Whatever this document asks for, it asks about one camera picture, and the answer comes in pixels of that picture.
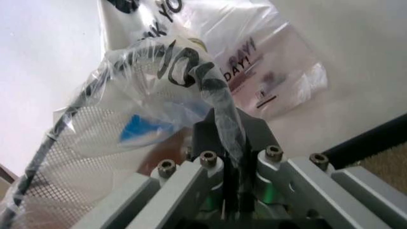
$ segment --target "screw head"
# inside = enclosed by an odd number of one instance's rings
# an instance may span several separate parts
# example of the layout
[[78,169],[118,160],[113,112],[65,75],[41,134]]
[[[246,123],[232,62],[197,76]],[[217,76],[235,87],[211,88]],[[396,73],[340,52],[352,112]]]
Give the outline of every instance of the screw head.
[[273,162],[279,162],[283,158],[283,151],[279,146],[267,146],[265,154]]
[[329,159],[323,154],[311,154],[309,160],[323,171],[328,169]]
[[216,165],[216,161],[218,159],[218,155],[214,151],[203,151],[201,155],[199,155],[199,160],[201,165],[206,168],[212,168]]
[[177,170],[175,162],[169,159],[160,161],[157,168],[158,174],[163,178],[170,178],[170,176]]

